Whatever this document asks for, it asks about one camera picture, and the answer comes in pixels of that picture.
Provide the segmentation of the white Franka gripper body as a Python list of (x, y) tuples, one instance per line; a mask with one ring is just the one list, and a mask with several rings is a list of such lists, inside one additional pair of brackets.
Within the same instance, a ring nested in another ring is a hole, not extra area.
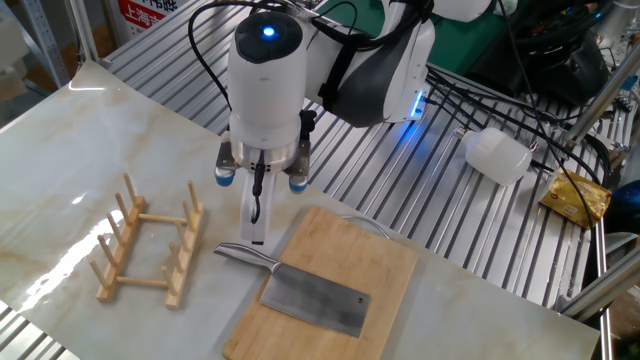
[(240, 219), (240, 234), (243, 240), (251, 243), (252, 241), (266, 241), (271, 222), (275, 180), (274, 174), (265, 175), (262, 182), (262, 193), (259, 196), (259, 206), (257, 206), (252, 192), (254, 177), (252, 174), (247, 176), (243, 188)]

